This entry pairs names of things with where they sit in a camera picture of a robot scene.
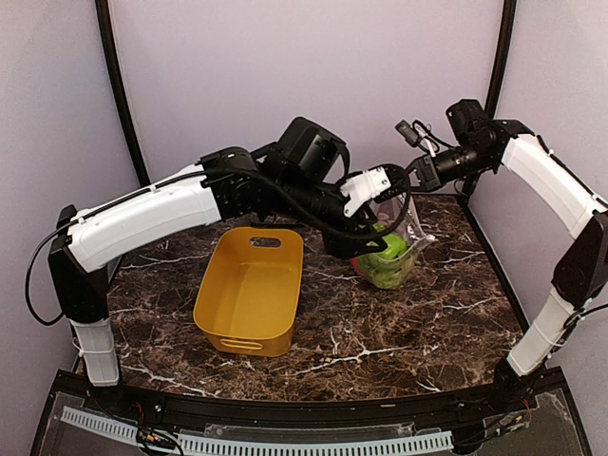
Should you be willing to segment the green chayote front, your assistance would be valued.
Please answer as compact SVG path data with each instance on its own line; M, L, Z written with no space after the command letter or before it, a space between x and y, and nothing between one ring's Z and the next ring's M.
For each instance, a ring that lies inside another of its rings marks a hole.
M398 234L391 233L383 236L383 239L388 244L388 248L382 253L372 254L373 256L383 260L394 260L402 256L408 249L407 242Z

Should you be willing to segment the clear zip top bag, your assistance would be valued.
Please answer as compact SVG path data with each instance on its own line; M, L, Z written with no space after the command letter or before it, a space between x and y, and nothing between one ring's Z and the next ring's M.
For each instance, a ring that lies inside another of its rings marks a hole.
M410 198L404 219L393 232L383 236L383 240L388 245L384 251L352 258L351 265L374 287L396 290L404 285L417 257L436 237L424 232L414 200Z

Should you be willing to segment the yellow plastic basket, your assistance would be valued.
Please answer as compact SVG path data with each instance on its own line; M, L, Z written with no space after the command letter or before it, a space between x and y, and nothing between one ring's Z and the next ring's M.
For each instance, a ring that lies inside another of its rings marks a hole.
M292 345L303 238L288 229L224 233L205 271L193 317L220 352L279 357Z

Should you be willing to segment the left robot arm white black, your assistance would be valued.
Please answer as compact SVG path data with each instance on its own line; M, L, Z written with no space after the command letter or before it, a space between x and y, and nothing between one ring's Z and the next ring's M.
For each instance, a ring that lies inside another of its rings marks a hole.
M134 406L121 380L107 307L110 261L178 232L256 214L287 215L319 230L335 257L354 257L374 240L369 204L394 189L388 168L326 176L348 163L345 142L295 118L281 137L249 151L232 146L104 205L65 207L47 263L60 308L75 331L89 382L114 414Z

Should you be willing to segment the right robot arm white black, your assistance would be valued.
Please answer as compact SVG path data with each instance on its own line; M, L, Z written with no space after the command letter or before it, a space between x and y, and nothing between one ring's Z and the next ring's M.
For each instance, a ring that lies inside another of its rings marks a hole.
M504 167L536 193L573 239L554 269L545 304L505 359L509 373L524 377L565 344L607 284L607 201L523 123L492 119L474 99L453 104L446 117L455 144L420 121L395 126L409 146L424 152L408 166L417 179L414 191L430 193Z

